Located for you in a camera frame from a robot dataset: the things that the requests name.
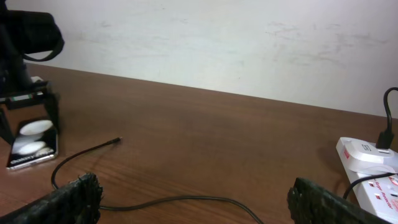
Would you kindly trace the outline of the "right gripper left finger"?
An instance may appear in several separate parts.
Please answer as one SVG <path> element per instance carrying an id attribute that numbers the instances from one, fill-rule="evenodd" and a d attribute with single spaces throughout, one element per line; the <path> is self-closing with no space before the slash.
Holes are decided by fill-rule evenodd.
<path id="1" fill-rule="evenodd" d="M 1 217 L 1 224 L 96 224 L 103 188 L 88 173 Z"/>

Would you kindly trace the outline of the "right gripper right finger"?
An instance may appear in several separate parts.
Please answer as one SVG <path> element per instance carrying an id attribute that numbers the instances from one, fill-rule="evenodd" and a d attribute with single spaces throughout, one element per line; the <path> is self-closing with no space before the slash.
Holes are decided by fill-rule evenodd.
<path id="1" fill-rule="evenodd" d="M 301 177 L 290 188 L 287 203 L 295 224 L 389 224 Z"/>

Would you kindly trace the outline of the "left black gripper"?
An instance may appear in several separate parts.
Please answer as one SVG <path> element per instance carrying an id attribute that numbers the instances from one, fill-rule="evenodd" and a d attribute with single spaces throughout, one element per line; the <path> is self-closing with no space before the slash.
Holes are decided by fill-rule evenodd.
<path id="1" fill-rule="evenodd" d="M 25 61 L 46 62 L 63 50 L 65 41 L 53 16 L 47 12 L 9 10 L 1 1 L 1 104 L 18 109 L 44 102 L 60 132 L 59 100 L 48 81 L 34 81 Z M 14 142 L 5 111 L 0 110 L 1 138 Z"/>

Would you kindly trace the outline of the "black smartphone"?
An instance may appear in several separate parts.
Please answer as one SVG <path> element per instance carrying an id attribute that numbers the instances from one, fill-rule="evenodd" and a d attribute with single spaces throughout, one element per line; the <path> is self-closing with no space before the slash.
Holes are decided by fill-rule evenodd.
<path id="1" fill-rule="evenodd" d="M 22 169 L 58 156 L 58 131 L 46 117 L 21 121 L 12 142 L 6 168 Z"/>

